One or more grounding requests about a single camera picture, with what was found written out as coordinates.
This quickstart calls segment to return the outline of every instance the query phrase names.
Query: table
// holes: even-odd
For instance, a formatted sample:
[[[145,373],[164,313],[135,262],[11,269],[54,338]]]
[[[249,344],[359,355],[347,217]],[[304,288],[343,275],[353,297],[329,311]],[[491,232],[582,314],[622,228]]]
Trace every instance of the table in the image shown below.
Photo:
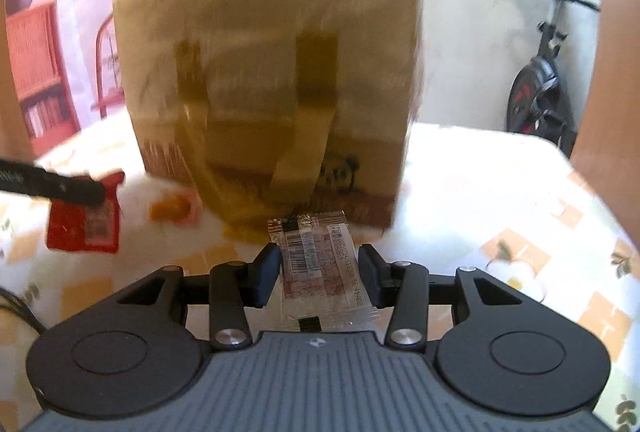
[[[251,261],[260,250],[225,238],[223,223],[207,211],[192,227],[147,221],[148,204],[180,187],[145,175],[125,110],[40,163],[68,174],[101,176],[113,168],[127,174],[118,192],[117,255],[47,250],[49,202],[0,194],[0,285],[28,300],[47,326],[162,266],[204,274],[228,260]],[[548,142],[414,125],[394,226],[386,232],[352,227],[351,233],[356,245],[372,242],[389,262],[411,260],[441,274],[476,266],[542,300],[609,349],[614,365],[596,413],[615,428],[617,405],[640,401],[634,358],[640,351],[640,256],[602,200]],[[446,306],[431,311],[430,338],[450,327],[449,315]],[[388,310],[376,323],[380,330],[385,318]],[[187,327],[207,338],[206,308],[190,309]],[[8,432],[40,411],[24,372],[34,338],[25,324],[0,312],[0,422]]]

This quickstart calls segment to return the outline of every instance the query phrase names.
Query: black cable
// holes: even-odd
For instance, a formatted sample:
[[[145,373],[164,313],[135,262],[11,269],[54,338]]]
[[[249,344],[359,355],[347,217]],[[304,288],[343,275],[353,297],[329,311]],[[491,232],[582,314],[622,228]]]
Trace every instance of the black cable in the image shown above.
[[[16,315],[20,320],[31,326],[39,335],[47,330],[43,323],[40,322],[31,309],[29,309],[25,301],[18,297],[18,295],[0,286],[0,297],[7,302],[6,304],[0,303],[0,310],[9,311],[9,313]]]

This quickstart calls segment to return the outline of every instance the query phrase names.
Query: red cabinet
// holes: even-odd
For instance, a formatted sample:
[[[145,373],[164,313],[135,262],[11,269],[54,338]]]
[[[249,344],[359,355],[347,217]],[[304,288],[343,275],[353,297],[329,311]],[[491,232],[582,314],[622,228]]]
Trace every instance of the red cabinet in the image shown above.
[[[56,1],[6,19],[15,89],[37,156],[79,130],[58,39]]]

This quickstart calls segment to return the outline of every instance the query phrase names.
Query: plant pot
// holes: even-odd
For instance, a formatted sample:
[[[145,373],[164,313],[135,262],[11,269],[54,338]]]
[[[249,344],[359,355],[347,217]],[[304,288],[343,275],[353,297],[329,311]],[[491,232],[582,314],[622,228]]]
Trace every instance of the plant pot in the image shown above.
[[[23,9],[27,9],[33,0],[4,0],[4,11],[7,15],[13,15]]]

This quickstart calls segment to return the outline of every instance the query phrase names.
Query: red packet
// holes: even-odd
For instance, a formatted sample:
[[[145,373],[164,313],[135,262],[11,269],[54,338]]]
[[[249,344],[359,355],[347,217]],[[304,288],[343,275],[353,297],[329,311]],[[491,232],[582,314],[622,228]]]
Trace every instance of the red packet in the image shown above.
[[[124,172],[113,172],[100,180],[104,203],[82,206],[52,200],[47,227],[47,248],[64,252],[117,253],[120,238],[120,205],[116,197]]]

